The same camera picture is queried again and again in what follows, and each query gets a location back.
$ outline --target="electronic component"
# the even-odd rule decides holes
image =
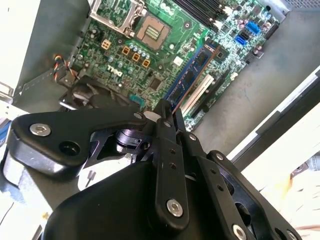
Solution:
[[[132,56],[132,60],[138,62],[140,59],[140,54],[138,53],[134,53]]]
[[[150,64],[150,61],[147,60],[147,59],[145,59],[145,60],[143,61],[143,63],[142,63],[142,66],[144,66],[145,68],[147,68],[147,67],[149,66],[149,64]]]
[[[199,86],[194,90],[194,92],[182,106],[181,111],[183,116],[185,116],[191,110],[191,108],[196,104],[196,102],[214,80],[215,79],[209,74],[204,77]]]
[[[207,107],[207,103],[208,101],[215,95],[215,93],[217,92],[217,90],[221,87],[221,85],[225,82],[225,80],[227,79],[228,75],[230,74],[231,69],[228,69],[227,71],[225,71],[225,73],[219,77],[216,81],[214,85],[209,86],[209,92],[203,96],[199,102],[197,103],[196,107],[194,107],[188,114],[191,115],[193,118],[195,118],[197,116],[197,114],[205,108]]]
[[[257,24],[255,24],[253,21],[249,21],[245,25],[245,27],[255,35],[258,35],[261,32],[260,27]]]
[[[241,36],[244,40],[248,41],[250,39],[250,32],[244,29],[241,31],[239,36]]]
[[[219,52],[217,52],[213,60],[215,60],[219,64],[222,64],[228,56],[229,56],[229,52],[221,46],[219,49]]]
[[[169,34],[170,28],[159,19],[145,17],[136,37],[153,50],[158,50]]]
[[[258,16],[260,12],[261,12],[261,7],[258,5],[252,9],[252,13],[256,16]]]
[[[238,44],[240,44],[241,46],[245,46],[247,44],[247,41],[242,37],[242,36],[236,36],[234,41]]]
[[[156,91],[156,90],[158,89],[158,87],[159,87],[160,84],[161,84],[161,80],[160,80],[159,78],[157,78],[157,77],[154,77],[154,78],[151,80],[151,83],[150,83],[149,87],[150,87],[152,90]]]
[[[145,100],[137,95],[131,95],[129,99],[137,104],[140,105],[140,108],[145,106]]]
[[[182,65],[183,62],[184,60],[179,56],[176,56],[173,60],[173,63],[179,67]]]
[[[182,9],[197,19],[207,28],[217,29],[212,23],[217,19],[226,19],[228,15],[223,11],[218,0],[173,0]]]
[[[275,23],[270,29],[269,31],[265,34],[264,38],[265,39],[269,39],[274,33],[275,31],[279,28],[279,25],[277,23]]]
[[[188,94],[191,87],[199,79],[204,69],[219,52],[220,45],[208,40],[190,59],[185,68],[179,74],[164,99],[171,103],[174,112]]]
[[[123,53],[124,55],[128,55],[129,52],[130,52],[130,48],[127,47],[127,46],[124,46],[124,48],[122,49],[122,53]]]
[[[111,45],[111,42],[107,39],[103,40],[102,44],[101,44],[101,47],[105,50],[108,50],[108,48],[110,47]]]
[[[118,27],[111,19],[104,18],[101,15],[98,15],[98,9],[101,6],[101,2],[101,0],[93,1],[90,17],[118,33],[121,33],[127,37],[133,37],[135,35],[135,32],[133,31],[133,25],[135,23],[135,20],[138,20],[137,16],[143,15],[145,11],[145,3],[142,0],[131,0],[130,9],[127,11],[128,14],[125,18],[123,18],[125,19],[125,21],[121,26]]]

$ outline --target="bolt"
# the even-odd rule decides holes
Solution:
[[[233,230],[234,235],[235,235],[239,240],[247,240],[246,233],[245,233],[245,231],[244,231],[240,226],[238,226],[237,224],[234,224],[234,225],[232,226],[232,230]]]
[[[193,141],[197,140],[196,136],[195,136],[195,135],[193,135],[193,134],[190,134],[190,135],[189,135],[189,137],[190,137],[190,138],[191,138],[191,140],[193,140]]]
[[[141,116],[140,113],[138,113],[138,112],[135,112],[133,115],[134,115],[137,119],[142,119],[142,116]]]
[[[177,218],[181,217],[184,212],[180,203],[175,199],[169,199],[166,202],[166,208],[168,209],[169,213]]]
[[[220,153],[217,153],[216,157],[221,161],[224,159],[224,157]]]
[[[36,136],[46,137],[51,133],[51,129],[47,124],[35,123],[30,126],[30,132]]]
[[[289,230],[286,231],[292,240],[298,240],[297,237]]]
[[[168,128],[171,127],[171,124],[170,124],[168,121],[164,121],[163,123],[164,123],[164,125],[166,125]]]

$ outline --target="white surface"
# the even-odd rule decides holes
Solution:
[[[0,1],[0,82],[13,89],[18,85],[39,4],[40,0]]]
[[[318,151],[320,103],[257,157],[242,174],[256,189],[263,189],[288,176]]]

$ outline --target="black mechanical linkage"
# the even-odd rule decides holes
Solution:
[[[124,154],[135,162],[79,191],[82,169]],[[301,240],[225,155],[204,153],[165,100],[153,112],[121,106],[16,118],[0,190],[54,210],[43,240]]]

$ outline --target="pcie slot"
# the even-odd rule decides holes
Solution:
[[[192,86],[199,79],[204,69],[219,52],[220,45],[208,40],[190,59],[183,71],[179,74],[164,99],[171,103],[172,111],[180,106]]]
[[[206,75],[201,82],[201,84],[195,89],[189,99],[181,108],[182,115],[185,116],[192,109],[192,107],[196,104],[202,94],[206,91],[206,89],[210,86],[210,84],[214,81],[214,78],[211,75]]]

